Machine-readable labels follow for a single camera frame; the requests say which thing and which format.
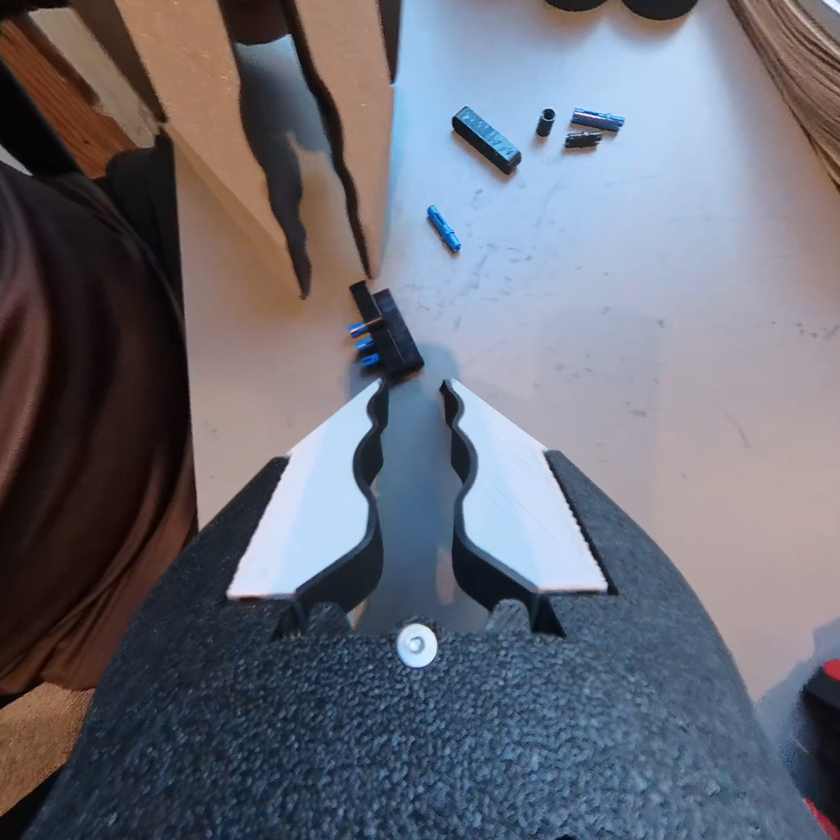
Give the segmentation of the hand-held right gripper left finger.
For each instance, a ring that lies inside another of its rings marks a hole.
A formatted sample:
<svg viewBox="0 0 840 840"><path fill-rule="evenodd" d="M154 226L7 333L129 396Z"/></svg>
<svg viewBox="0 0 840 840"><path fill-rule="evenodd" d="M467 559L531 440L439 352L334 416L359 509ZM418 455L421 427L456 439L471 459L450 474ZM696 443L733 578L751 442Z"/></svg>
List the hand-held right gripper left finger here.
<svg viewBox="0 0 840 840"><path fill-rule="evenodd" d="M372 491L383 466L389 388L375 380L295 444L238 561L231 602L321 602L354 612L383 570Z"/></svg>

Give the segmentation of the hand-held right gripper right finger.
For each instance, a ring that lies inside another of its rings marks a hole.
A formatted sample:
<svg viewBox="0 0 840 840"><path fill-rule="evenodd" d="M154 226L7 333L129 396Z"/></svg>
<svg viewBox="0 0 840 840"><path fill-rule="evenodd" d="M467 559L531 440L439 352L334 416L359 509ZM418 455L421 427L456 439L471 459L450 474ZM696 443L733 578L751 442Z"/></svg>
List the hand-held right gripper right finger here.
<svg viewBox="0 0 840 840"><path fill-rule="evenodd" d="M463 383L444 380L440 393L462 483L452 548L460 588L483 606L607 594L607 576L548 449Z"/></svg>

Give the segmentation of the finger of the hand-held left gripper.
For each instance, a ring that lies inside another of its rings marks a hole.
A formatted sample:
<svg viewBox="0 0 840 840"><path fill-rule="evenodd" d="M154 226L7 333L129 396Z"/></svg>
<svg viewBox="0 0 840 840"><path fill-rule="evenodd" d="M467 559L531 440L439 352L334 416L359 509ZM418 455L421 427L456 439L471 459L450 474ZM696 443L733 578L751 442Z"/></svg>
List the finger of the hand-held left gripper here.
<svg viewBox="0 0 840 840"><path fill-rule="evenodd" d="M247 140L241 82L219 2L115 3L165 113L176 149L247 237L264 265L312 288L306 237L289 237L270 202L266 174Z"/></svg>
<svg viewBox="0 0 840 840"><path fill-rule="evenodd" d="M382 268L394 90L376 1L285 1L282 14L315 97L365 275Z"/></svg>

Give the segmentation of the short black brick beam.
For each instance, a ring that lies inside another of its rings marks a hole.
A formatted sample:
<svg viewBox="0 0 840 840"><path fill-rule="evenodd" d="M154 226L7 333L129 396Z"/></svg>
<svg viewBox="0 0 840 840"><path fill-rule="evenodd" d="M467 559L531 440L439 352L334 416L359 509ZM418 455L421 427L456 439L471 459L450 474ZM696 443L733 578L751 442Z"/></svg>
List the short black brick beam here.
<svg viewBox="0 0 840 840"><path fill-rule="evenodd" d="M380 365L390 382L400 382L413 371L413 357L409 350L395 338L385 320L371 329L374 350L379 356Z"/></svg>

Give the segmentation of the small black brick beam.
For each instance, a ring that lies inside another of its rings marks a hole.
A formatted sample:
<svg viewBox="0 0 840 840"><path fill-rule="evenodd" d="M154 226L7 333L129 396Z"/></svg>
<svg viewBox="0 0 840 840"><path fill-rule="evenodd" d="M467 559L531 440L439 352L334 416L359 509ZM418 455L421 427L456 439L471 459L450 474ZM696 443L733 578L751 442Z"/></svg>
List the small black brick beam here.
<svg viewBox="0 0 840 840"><path fill-rule="evenodd" d="M382 329L385 324L382 312L366 282L359 281L354 283L350 286L349 291L359 311L360 322L365 322L369 326L369 333Z"/></svg>

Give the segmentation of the long black brick beam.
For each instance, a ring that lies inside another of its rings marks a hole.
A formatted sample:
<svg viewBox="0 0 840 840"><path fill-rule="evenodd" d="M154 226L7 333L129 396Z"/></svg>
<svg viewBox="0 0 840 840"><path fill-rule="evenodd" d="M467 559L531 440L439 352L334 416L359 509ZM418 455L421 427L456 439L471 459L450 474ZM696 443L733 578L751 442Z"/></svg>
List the long black brick beam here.
<svg viewBox="0 0 840 840"><path fill-rule="evenodd" d="M384 289L375 292L373 295L379 309L381 310L383 319L391 328L394 337L401 341L404 350L409 350L411 352L413 357L413 371L407 377L419 372L424 367L424 358L417 348L414 337L407 327L403 314L396 305L391 291Z"/></svg>

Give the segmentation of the white desk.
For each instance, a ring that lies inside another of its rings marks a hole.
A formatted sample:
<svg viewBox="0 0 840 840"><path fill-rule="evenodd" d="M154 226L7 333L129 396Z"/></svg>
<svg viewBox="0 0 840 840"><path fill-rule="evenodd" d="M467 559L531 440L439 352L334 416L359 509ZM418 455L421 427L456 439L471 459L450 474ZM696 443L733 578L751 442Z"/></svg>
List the white desk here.
<svg viewBox="0 0 840 840"><path fill-rule="evenodd" d="M463 107L519 148L511 175L453 131ZM625 123L566 150L595 131L575 109ZM728 3L405 2L394 114L378 286L425 366L392 391L364 627L481 623L449 564L454 377L653 537L761 706L794 700L838 656L838 190Z"/></svg>

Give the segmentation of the person's black trousers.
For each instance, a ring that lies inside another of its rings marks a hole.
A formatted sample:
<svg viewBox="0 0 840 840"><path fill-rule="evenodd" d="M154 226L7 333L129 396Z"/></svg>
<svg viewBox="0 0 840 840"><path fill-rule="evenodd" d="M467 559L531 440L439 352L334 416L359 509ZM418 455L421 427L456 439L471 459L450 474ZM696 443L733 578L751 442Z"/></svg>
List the person's black trousers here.
<svg viewBox="0 0 840 840"><path fill-rule="evenodd" d="M175 157L170 138L159 133L149 148L116 154L99 184L152 253L183 309Z"/></svg>

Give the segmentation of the black brick beam with holes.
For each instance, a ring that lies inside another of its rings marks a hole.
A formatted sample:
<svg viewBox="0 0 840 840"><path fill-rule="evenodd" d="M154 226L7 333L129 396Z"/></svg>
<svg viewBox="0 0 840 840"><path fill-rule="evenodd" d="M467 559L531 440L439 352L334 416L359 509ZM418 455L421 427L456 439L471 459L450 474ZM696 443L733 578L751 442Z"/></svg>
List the black brick beam with holes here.
<svg viewBox="0 0 840 840"><path fill-rule="evenodd" d="M463 107L451 119L453 131L504 175L518 168L522 153L501 132L470 107Z"/></svg>

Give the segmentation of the person's brown sweater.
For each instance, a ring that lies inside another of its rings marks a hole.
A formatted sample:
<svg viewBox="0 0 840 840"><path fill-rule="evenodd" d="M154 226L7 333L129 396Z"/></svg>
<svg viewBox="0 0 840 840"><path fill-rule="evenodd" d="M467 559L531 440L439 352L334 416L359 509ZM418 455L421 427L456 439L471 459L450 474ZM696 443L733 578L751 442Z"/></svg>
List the person's brown sweater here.
<svg viewBox="0 0 840 840"><path fill-rule="evenodd" d="M93 181L2 163L2 697L95 688L195 525L165 274Z"/></svg>

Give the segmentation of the red white blue toy car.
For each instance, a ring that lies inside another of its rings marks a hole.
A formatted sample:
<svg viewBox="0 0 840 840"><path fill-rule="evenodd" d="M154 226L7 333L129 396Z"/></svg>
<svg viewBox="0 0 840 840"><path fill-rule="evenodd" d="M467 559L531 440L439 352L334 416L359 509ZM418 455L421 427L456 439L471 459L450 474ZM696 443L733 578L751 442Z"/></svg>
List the red white blue toy car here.
<svg viewBox="0 0 840 840"><path fill-rule="evenodd" d="M801 691L813 732L818 792L806 796L817 820L830 838L839 829L839 659L823 662Z"/></svg>

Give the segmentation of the open instruction booklet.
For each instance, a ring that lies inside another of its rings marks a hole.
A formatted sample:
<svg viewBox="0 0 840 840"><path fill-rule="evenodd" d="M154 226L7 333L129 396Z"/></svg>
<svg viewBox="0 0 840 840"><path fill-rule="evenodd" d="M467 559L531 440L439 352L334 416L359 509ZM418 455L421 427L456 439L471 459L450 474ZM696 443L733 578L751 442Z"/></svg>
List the open instruction booklet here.
<svg viewBox="0 0 840 840"><path fill-rule="evenodd" d="M785 104L839 186L839 5L730 1Z"/></svg>

